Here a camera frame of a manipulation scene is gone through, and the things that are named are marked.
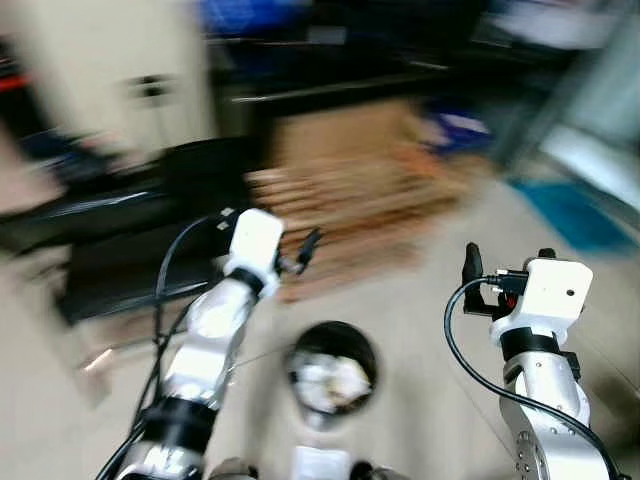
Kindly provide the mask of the black desk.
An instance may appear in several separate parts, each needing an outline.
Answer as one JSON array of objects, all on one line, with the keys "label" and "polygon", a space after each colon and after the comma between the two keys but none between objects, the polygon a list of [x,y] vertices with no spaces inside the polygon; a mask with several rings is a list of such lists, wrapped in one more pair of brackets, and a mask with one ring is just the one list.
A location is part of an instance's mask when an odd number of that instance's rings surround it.
[{"label": "black desk", "polygon": [[493,83],[563,70],[575,52],[486,41],[497,0],[303,0],[279,22],[209,37],[210,81],[244,131],[279,116],[339,108],[440,84]]}]

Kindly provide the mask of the black rubbish bin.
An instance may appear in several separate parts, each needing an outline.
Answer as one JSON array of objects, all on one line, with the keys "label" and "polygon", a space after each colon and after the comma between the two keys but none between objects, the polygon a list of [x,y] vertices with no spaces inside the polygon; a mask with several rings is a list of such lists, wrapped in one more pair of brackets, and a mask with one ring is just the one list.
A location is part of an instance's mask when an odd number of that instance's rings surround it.
[{"label": "black rubbish bin", "polygon": [[[343,356],[355,358],[355,360],[364,367],[367,375],[370,376],[372,383],[372,393],[370,396],[362,398],[355,406],[348,410],[340,410],[338,413],[324,413],[311,410],[300,402],[296,393],[293,392],[293,378],[291,374],[291,361],[294,356],[302,355],[302,353],[324,353],[324,355]],[[305,330],[297,338],[293,346],[289,348],[284,360],[285,374],[291,392],[297,403],[300,404],[302,411],[308,413],[320,413],[326,416],[343,416],[349,413],[355,413],[362,410],[365,404],[370,401],[379,383],[379,365],[378,352],[375,351],[374,344],[366,337],[360,329],[343,321],[326,321],[312,325],[311,328]]]}]

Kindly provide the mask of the wooden slatted rack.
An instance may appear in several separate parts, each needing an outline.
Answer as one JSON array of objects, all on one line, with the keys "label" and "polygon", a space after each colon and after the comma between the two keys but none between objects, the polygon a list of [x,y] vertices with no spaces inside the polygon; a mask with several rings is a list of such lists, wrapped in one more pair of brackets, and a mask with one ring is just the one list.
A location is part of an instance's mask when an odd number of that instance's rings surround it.
[{"label": "wooden slatted rack", "polygon": [[315,243],[306,271],[283,276],[293,303],[398,268],[419,265],[419,239],[492,174],[483,156],[439,157],[416,148],[326,159],[246,174],[253,200],[285,223],[282,248]]}]

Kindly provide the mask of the black folding chair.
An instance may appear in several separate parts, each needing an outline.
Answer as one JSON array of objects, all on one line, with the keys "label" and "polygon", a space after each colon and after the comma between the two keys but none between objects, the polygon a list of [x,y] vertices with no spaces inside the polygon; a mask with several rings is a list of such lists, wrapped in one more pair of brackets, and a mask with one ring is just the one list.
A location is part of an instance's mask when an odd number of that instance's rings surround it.
[{"label": "black folding chair", "polygon": [[152,306],[159,280],[175,300],[206,291],[229,250],[233,221],[248,209],[244,175],[262,163],[246,137],[184,143],[131,174],[113,206],[92,212],[96,232],[70,248],[65,285],[55,302],[67,324]]}]

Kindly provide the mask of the crumpled white paper trash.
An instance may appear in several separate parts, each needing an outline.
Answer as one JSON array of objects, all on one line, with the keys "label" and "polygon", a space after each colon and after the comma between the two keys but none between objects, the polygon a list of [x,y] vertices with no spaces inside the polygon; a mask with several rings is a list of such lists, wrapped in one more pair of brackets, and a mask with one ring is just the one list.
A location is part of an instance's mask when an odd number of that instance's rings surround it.
[{"label": "crumpled white paper trash", "polygon": [[355,358],[302,353],[291,361],[293,392],[311,410],[338,413],[372,393],[372,383]]}]

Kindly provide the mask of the black wall socket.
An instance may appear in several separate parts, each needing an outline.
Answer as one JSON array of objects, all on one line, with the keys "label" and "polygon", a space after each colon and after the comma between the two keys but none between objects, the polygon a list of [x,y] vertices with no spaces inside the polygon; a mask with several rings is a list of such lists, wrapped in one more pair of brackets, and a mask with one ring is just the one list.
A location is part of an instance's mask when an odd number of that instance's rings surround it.
[{"label": "black wall socket", "polygon": [[170,76],[141,76],[128,79],[129,92],[136,99],[155,102],[163,101],[163,97],[172,92],[172,77]]}]

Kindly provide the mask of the blue box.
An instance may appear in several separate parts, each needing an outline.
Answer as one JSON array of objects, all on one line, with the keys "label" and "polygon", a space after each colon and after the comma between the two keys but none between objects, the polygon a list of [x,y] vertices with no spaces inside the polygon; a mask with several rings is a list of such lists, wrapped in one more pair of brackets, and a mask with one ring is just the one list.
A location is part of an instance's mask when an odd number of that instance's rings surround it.
[{"label": "blue box", "polygon": [[310,0],[198,0],[205,26],[215,35],[246,35],[287,26]]}]

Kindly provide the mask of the blue floor mat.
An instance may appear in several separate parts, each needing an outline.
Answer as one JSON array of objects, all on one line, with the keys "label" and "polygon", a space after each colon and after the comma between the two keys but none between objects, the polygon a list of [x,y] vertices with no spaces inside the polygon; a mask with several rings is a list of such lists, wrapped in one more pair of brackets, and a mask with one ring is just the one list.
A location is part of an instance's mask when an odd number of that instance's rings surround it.
[{"label": "blue floor mat", "polygon": [[577,186],[512,183],[573,250],[580,253],[634,252],[636,244],[620,225]]}]

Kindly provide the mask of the blue printed pack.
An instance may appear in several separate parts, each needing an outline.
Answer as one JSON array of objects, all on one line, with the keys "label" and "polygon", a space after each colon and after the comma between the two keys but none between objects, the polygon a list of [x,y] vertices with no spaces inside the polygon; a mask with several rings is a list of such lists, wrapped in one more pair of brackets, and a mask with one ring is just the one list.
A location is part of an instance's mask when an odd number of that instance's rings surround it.
[{"label": "blue printed pack", "polygon": [[483,122],[465,111],[426,111],[422,116],[426,127],[425,145],[440,154],[480,150],[492,142],[492,132]]}]

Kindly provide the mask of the white office device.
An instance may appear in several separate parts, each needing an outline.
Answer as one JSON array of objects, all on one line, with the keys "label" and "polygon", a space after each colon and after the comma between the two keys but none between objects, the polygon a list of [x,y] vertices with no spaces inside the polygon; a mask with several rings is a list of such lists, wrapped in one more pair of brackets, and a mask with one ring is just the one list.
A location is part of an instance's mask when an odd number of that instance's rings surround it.
[{"label": "white office device", "polygon": [[603,0],[493,0],[495,26],[527,44],[559,50],[596,49],[611,14]]}]

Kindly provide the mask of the brown cardboard box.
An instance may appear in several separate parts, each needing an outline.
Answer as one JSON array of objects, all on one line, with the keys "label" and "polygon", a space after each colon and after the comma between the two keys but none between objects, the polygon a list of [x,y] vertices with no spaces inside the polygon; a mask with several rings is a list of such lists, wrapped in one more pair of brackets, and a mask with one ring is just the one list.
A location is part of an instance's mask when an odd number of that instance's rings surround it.
[{"label": "brown cardboard box", "polygon": [[276,120],[269,166],[323,163],[365,154],[389,154],[420,141],[419,114],[410,100],[384,99]]}]

